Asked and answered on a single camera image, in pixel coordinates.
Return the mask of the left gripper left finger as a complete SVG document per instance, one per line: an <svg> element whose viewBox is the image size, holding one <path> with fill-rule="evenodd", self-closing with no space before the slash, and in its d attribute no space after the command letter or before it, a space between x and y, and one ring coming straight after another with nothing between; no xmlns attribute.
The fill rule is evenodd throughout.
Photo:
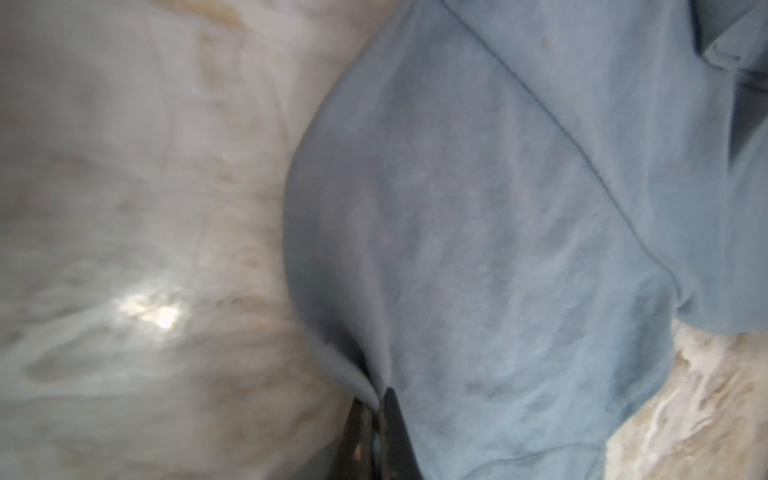
<svg viewBox="0 0 768 480"><path fill-rule="evenodd" d="M326 478L328 480L373 480L374 413L355 399L347 416L335 457Z"/></svg>

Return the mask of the grey-blue t-shirt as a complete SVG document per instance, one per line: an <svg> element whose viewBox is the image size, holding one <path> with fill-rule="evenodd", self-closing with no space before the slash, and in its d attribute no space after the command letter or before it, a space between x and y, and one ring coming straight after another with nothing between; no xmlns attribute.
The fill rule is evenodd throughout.
<svg viewBox="0 0 768 480"><path fill-rule="evenodd" d="M405 1L288 174L320 362L426 479L599 479L672 323L767 326L763 1Z"/></svg>

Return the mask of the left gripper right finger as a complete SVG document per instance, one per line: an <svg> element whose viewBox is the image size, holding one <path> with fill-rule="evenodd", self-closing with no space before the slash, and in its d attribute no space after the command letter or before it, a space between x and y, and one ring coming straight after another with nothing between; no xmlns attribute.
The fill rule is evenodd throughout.
<svg viewBox="0 0 768 480"><path fill-rule="evenodd" d="M388 388L376 416L378 439L377 478L422 480L400 404L395 391Z"/></svg>

